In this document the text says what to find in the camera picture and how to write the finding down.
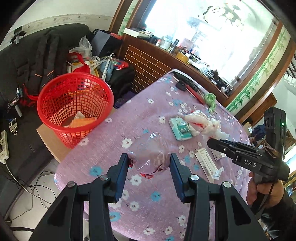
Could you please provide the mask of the person right hand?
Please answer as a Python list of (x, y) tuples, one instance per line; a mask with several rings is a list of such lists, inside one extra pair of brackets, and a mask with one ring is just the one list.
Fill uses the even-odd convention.
[(248, 191), (246, 201), (247, 204), (252, 205), (256, 200), (257, 193), (268, 195), (271, 191), (269, 201), (267, 201), (265, 207), (271, 208), (276, 206), (284, 196), (285, 189), (281, 180), (278, 180), (274, 185), (272, 183), (261, 183), (255, 184), (254, 182), (254, 173), (250, 172), (249, 177), (251, 180), (248, 183)]

